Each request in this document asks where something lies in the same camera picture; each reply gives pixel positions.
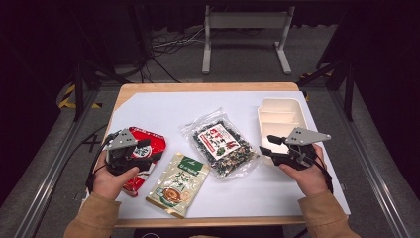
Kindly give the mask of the black metal stand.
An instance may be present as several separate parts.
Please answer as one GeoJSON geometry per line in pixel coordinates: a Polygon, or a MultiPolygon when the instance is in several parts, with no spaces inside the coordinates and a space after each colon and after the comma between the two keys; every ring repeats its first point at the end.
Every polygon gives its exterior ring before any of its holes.
{"type": "Polygon", "coordinates": [[[345,85],[344,112],[349,121],[353,121],[353,91],[354,91],[354,68],[350,62],[336,61],[321,67],[313,73],[307,74],[297,82],[299,87],[304,86],[323,74],[331,72],[331,76],[326,82],[326,87],[330,91],[337,91],[343,82],[345,85]]]}
{"type": "Polygon", "coordinates": [[[92,61],[79,60],[74,66],[74,85],[75,85],[75,116],[73,121],[77,122],[81,117],[84,109],[83,89],[87,86],[88,90],[97,90],[100,87],[99,79],[95,71],[96,66],[92,61]]]}

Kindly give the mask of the person's right hand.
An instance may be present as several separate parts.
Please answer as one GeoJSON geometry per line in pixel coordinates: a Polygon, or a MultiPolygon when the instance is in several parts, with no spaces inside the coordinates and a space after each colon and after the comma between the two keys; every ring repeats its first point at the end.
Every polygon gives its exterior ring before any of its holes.
{"type": "Polygon", "coordinates": [[[320,169],[320,166],[322,166],[324,162],[323,149],[316,144],[314,144],[313,147],[317,154],[317,158],[312,167],[302,171],[297,171],[285,164],[281,164],[279,166],[283,172],[297,182],[297,185],[305,196],[311,196],[328,191],[326,179],[320,169]]]}

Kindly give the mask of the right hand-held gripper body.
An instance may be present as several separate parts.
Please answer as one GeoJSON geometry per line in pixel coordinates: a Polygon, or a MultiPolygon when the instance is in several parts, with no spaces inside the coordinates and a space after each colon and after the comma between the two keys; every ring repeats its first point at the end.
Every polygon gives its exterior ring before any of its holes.
{"type": "Polygon", "coordinates": [[[287,153],[273,153],[273,163],[276,166],[286,164],[298,171],[302,171],[310,168],[317,158],[313,144],[328,141],[331,139],[331,136],[329,134],[295,127],[291,133],[284,138],[285,140],[281,145],[287,147],[287,153]]]}

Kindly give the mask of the beige green seasoning packet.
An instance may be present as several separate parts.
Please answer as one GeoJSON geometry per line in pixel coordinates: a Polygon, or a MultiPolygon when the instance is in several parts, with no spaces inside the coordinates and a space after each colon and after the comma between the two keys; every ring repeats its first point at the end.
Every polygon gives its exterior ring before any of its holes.
{"type": "Polygon", "coordinates": [[[146,201],[183,219],[209,173],[208,165],[176,153],[146,196],[146,201]]]}

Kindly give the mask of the person's left hand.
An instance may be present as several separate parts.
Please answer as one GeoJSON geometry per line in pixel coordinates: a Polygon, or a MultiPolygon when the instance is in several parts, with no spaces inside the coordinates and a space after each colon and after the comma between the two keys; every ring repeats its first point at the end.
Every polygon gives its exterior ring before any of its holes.
{"type": "Polygon", "coordinates": [[[98,157],[96,167],[94,169],[94,181],[92,191],[105,198],[115,200],[123,185],[132,179],[138,172],[137,167],[133,167],[119,176],[109,173],[105,165],[106,152],[102,151],[98,157]]]}

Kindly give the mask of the clear dried seaweed packet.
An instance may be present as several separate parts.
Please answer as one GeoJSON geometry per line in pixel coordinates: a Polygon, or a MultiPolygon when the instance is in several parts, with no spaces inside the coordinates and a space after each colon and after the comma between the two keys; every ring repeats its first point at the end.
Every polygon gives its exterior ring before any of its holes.
{"type": "Polygon", "coordinates": [[[218,179],[243,177],[262,161],[222,108],[184,125],[181,134],[218,179]]]}

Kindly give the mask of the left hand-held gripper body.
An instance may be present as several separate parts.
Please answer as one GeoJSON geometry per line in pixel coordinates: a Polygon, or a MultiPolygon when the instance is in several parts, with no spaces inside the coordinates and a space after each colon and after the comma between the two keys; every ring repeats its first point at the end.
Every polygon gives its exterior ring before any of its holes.
{"type": "Polygon", "coordinates": [[[123,129],[115,139],[106,146],[106,167],[114,176],[119,176],[127,170],[137,167],[141,172],[147,171],[150,163],[135,162],[133,152],[138,141],[128,129],[123,129]]]}

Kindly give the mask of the white plastic container box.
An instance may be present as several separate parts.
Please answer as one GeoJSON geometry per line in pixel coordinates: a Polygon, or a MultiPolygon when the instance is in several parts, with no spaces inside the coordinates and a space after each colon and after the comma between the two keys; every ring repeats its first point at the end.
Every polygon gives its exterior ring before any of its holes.
{"type": "Polygon", "coordinates": [[[262,146],[286,154],[284,144],[271,143],[267,136],[287,137],[295,127],[307,129],[301,104],[294,98],[265,98],[258,108],[262,146]]]}

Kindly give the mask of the grey metal desk frame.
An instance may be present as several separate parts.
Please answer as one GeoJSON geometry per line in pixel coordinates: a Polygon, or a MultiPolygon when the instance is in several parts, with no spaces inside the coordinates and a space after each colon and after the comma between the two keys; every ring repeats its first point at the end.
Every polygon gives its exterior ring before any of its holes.
{"type": "Polygon", "coordinates": [[[283,73],[291,74],[284,46],[294,16],[295,7],[281,12],[213,12],[209,5],[205,9],[202,73],[208,74],[211,66],[212,29],[281,29],[280,38],[273,43],[283,73]]]}

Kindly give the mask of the red seasoning packet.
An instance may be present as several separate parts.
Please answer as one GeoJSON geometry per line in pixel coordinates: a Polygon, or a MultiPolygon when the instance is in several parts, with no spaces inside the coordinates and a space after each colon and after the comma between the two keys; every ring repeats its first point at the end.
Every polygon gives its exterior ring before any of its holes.
{"type": "MultiPolygon", "coordinates": [[[[157,153],[163,154],[166,148],[166,141],[164,136],[138,127],[130,127],[129,131],[137,140],[151,139],[151,144],[149,146],[136,149],[133,152],[135,157],[141,158],[149,157],[150,155],[157,153]]],[[[156,163],[150,163],[150,167],[147,171],[139,171],[133,178],[131,178],[123,185],[122,191],[125,192],[128,196],[136,197],[138,195],[138,190],[147,180],[157,163],[158,161],[156,163]]]]}

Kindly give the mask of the aluminium rail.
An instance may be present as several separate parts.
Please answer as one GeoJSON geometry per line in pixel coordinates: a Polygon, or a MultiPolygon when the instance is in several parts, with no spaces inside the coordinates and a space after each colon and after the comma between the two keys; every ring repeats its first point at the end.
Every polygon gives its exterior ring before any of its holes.
{"type": "Polygon", "coordinates": [[[53,154],[53,158],[47,163],[47,171],[43,173],[42,180],[37,184],[36,193],[31,196],[31,204],[19,223],[19,227],[13,238],[33,238],[38,231],[39,225],[52,200],[54,189],[59,177],[69,160],[70,149],[79,133],[88,111],[97,97],[97,91],[87,91],[83,97],[83,109],[76,121],[70,120],[70,124],[61,131],[62,141],[53,154]]]}
{"type": "Polygon", "coordinates": [[[330,91],[329,94],[342,120],[344,121],[352,142],[356,147],[360,163],[394,237],[413,238],[400,216],[387,184],[375,164],[372,162],[371,157],[363,145],[359,131],[357,130],[355,124],[348,119],[344,109],[344,100],[341,98],[340,93],[337,91],[330,91]]]}

